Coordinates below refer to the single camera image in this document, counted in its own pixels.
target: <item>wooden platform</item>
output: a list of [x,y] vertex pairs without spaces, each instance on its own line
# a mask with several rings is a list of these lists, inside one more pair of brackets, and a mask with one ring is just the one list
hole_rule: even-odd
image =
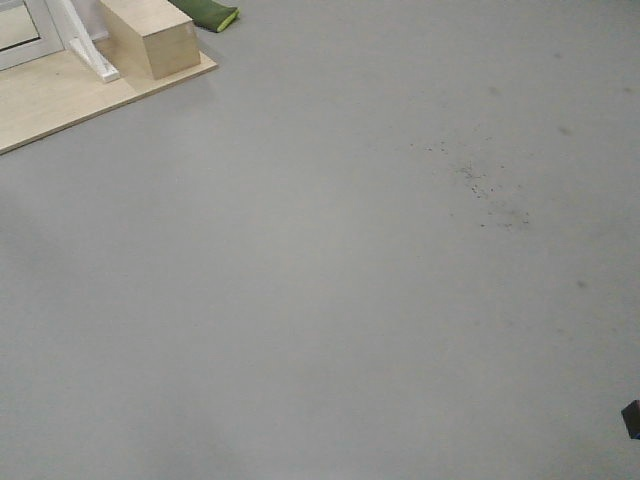
[[201,63],[153,80],[109,40],[98,49],[122,78],[102,81],[74,53],[62,51],[0,72],[0,154],[134,102],[217,64],[203,53]]

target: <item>wooden block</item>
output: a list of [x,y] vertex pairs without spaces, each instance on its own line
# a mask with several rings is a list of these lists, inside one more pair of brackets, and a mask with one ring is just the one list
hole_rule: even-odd
[[200,63],[193,21],[166,0],[100,0],[109,35],[153,79]]

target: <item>green object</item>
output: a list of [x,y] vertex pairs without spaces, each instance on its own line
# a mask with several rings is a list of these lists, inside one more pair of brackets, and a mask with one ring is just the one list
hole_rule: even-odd
[[213,0],[169,0],[193,18],[193,23],[212,32],[221,32],[240,14],[237,7],[226,7]]

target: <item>mirror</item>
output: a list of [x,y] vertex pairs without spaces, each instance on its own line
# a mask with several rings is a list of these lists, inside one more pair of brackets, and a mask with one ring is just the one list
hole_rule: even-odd
[[24,0],[0,0],[0,52],[39,38]]

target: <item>gray floor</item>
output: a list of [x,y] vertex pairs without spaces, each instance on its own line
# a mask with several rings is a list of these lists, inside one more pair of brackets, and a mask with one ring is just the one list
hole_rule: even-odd
[[0,476],[637,478],[640,3],[240,4],[0,158]]

